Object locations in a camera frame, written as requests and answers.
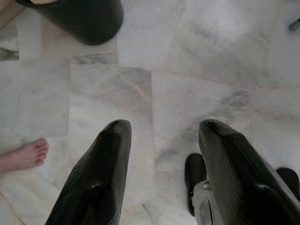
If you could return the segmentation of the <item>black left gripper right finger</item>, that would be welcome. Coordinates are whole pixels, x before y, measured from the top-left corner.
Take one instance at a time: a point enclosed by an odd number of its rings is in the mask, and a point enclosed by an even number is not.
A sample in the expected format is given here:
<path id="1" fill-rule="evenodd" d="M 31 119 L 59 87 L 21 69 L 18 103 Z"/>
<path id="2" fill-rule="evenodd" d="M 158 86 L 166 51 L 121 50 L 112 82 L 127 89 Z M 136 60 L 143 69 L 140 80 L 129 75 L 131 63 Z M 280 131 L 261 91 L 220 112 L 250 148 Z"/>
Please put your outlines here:
<path id="1" fill-rule="evenodd" d="M 200 123 L 199 146 L 224 224 L 299 224 L 295 171 L 274 169 L 242 133 L 218 120 Z"/>

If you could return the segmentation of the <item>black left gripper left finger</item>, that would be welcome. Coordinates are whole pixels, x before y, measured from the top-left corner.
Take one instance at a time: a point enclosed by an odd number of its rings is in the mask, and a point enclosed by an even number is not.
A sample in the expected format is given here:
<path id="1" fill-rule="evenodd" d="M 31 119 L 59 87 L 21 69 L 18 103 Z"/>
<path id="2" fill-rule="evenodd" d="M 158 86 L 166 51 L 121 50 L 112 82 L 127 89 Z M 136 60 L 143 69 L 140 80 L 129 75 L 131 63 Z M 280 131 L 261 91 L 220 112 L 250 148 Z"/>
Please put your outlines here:
<path id="1" fill-rule="evenodd" d="M 119 224 L 131 140 L 128 120 L 109 123 L 73 167 L 46 224 Z"/>

